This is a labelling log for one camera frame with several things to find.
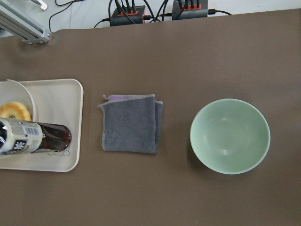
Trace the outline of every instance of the flower logo on label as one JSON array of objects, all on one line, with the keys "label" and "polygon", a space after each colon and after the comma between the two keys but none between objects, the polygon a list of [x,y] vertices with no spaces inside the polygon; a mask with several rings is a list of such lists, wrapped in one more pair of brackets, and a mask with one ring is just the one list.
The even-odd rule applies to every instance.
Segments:
[{"label": "flower logo on label", "polygon": [[25,146],[25,143],[23,143],[22,141],[17,141],[15,143],[14,149],[15,150],[22,150],[24,148],[24,146]]}]

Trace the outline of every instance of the bottle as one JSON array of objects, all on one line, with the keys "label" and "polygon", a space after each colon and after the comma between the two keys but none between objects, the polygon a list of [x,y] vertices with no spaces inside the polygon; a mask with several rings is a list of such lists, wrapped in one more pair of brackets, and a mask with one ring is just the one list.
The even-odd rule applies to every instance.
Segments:
[{"label": "bottle", "polygon": [[64,125],[0,118],[0,155],[61,152],[70,142]]}]

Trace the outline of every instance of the green bowl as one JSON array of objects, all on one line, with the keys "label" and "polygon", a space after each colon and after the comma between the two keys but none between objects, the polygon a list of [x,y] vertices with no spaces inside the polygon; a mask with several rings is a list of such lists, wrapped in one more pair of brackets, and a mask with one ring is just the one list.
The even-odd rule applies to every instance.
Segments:
[{"label": "green bowl", "polygon": [[242,100],[221,99],[198,112],[191,125],[190,142],[198,159],[210,169],[239,174],[264,159],[270,131],[254,106]]}]

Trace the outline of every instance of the donut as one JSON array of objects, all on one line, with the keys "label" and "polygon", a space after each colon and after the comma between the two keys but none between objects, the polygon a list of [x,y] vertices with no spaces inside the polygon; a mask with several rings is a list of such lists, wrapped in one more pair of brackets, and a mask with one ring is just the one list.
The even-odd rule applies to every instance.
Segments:
[{"label": "donut", "polygon": [[31,121],[32,117],[24,104],[20,102],[10,102],[0,107],[1,118],[15,118],[19,120]]}]

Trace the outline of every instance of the washcloth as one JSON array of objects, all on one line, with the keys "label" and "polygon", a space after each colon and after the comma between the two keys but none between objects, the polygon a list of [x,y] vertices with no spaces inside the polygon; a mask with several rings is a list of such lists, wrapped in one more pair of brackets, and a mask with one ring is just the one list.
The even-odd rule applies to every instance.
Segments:
[{"label": "washcloth", "polygon": [[155,95],[110,95],[103,111],[105,151],[156,153],[163,103]]}]

